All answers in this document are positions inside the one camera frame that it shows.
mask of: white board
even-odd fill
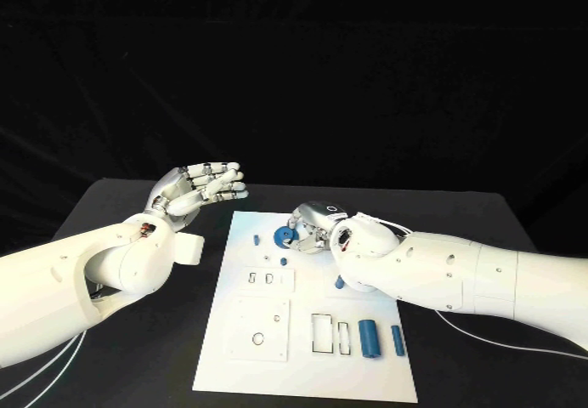
[[[398,357],[391,331],[392,325],[402,328],[396,302],[378,291],[360,293],[347,286],[342,290],[334,288],[337,268],[329,251],[306,255],[278,248],[274,232],[285,225],[288,217],[288,214],[267,212],[235,212],[232,216],[192,389],[415,403],[408,360],[411,344],[405,345],[405,357]],[[259,236],[258,246],[254,244],[254,235]],[[288,260],[285,266],[281,266],[281,258]],[[275,285],[270,289],[257,286],[249,290],[249,274],[252,271],[257,273],[259,283],[258,279],[265,279],[265,271],[270,269],[284,269],[280,282],[285,282],[285,286]],[[293,281],[287,270],[293,270]],[[281,276],[280,272],[272,273],[274,279],[275,276]],[[235,302],[244,298],[252,299],[246,300],[251,304],[262,302],[265,306],[249,307],[248,314],[254,313],[255,317],[244,317],[244,322],[235,323],[239,318],[235,316],[241,316]],[[280,323],[285,309],[277,309],[280,305],[285,308],[284,302],[288,303],[290,313],[285,342],[282,331],[278,331],[278,327],[280,330],[284,328]],[[270,321],[272,314],[280,314],[275,326]],[[331,354],[313,353],[313,314],[331,316]],[[376,359],[362,356],[357,322],[363,319],[375,320],[378,326],[380,357]],[[340,322],[347,323],[349,339],[346,337],[344,340],[349,341],[350,355],[339,351]],[[272,339],[267,340],[268,348],[262,348],[264,343],[258,346],[252,343],[254,331],[268,331],[270,335],[264,337],[264,342],[267,338]],[[280,356],[280,350],[284,354],[284,343],[285,356]],[[239,358],[231,356],[231,350],[239,350]]]

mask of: blue disc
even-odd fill
[[[291,242],[298,239],[298,232],[288,227],[280,227],[274,232],[275,245],[282,249],[288,249],[288,247],[282,244],[284,240],[288,240]]]

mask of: black tablecloth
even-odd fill
[[[98,181],[55,239],[120,223],[138,213],[153,184],[117,179]],[[412,230],[457,235],[532,252],[533,244],[504,199],[497,194],[477,192],[277,185],[249,185],[249,192],[246,200],[226,201],[202,209],[186,229],[206,237],[200,265],[176,265],[159,291],[88,331],[78,357],[36,406],[409,406],[192,391],[233,211],[290,213],[304,201],[329,200],[350,213],[359,210]],[[404,302],[398,306],[419,406],[588,406],[588,361],[483,343],[457,332],[434,311]],[[463,329],[494,341],[582,353],[566,340],[506,319],[445,316]],[[29,376],[58,349],[0,370],[0,393]],[[25,406],[63,364],[62,357],[46,373],[0,401],[0,406]]]

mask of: robotic hand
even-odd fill
[[[297,223],[308,232],[306,239]],[[339,289],[344,284],[362,292],[379,289],[434,310],[502,316],[588,349],[588,259],[412,232],[362,213],[350,218],[340,206],[316,201],[297,208],[274,240],[278,247],[304,253],[330,250]]]
[[[174,168],[143,213],[0,258],[0,368],[42,354],[156,292],[174,262],[199,264],[205,240],[177,231],[202,206],[248,196],[238,170],[238,163]],[[111,294],[91,297],[85,278]]]

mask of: circular hole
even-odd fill
[[[254,334],[254,344],[258,346],[264,342],[264,335],[261,333]]]

